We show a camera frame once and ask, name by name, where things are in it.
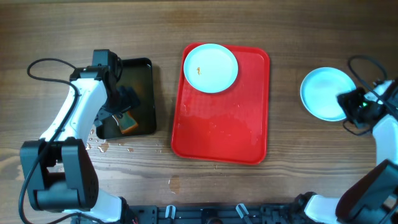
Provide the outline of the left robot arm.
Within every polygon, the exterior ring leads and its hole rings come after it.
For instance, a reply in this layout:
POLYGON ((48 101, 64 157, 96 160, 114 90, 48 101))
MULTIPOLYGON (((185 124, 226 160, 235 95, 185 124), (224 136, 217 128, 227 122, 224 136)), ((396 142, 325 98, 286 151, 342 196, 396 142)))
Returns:
POLYGON ((24 198, 38 211, 64 213, 57 223, 74 218, 94 223, 137 223, 126 200, 99 188, 86 142, 92 126, 112 117, 120 132, 138 126, 130 110, 140 101, 131 87, 117 86, 123 61, 108 49, 95 50, 90 66, 73 69, 65 82, 67 98, 51 126, 20 150, 24 174, 18 212, 23 223, 24 198))

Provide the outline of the light blue plate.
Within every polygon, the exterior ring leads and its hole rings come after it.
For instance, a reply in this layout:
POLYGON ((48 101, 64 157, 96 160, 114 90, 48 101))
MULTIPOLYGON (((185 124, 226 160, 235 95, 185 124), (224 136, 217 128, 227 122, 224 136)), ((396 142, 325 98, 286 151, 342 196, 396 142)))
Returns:
POLYGON ((183 61, 185 79, 203 93, 228 89, 235 82, 238 71, 238 61, 232 51, 218 44, 201 44, 183 61))
POLYGON ((314 117, 324 121, 342 121, 345 112, 337 96, 356 89, 352 79, 337 68, 321 67, 311 71, 302 81, 300 98, 314 117))

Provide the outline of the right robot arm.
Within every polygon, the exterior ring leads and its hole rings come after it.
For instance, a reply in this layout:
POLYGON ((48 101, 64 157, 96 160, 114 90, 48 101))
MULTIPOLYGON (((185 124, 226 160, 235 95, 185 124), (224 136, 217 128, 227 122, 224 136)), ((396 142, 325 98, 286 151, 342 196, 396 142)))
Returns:
POLYGON ((352 81, 304 81, 300 96, 317 118, 366 127, 376 142, 377 165, 341 198, 299 195, 291 217, 308 223, 397 223, 397 207, 384 205, 397 195, 397 81, 381 82, 369 92, 352 81))

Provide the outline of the green and orange sponge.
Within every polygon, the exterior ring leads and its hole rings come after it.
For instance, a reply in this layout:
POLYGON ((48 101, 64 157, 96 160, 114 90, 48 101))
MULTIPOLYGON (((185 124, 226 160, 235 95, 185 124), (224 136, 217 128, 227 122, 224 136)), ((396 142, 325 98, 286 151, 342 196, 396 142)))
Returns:
POLYGON ((139 126, 138 122, 132 117, 130 111, 123 113, 121 118, 117 115, 113 115, 113 119, 115 120, 122 134, 129 134, 139 126))

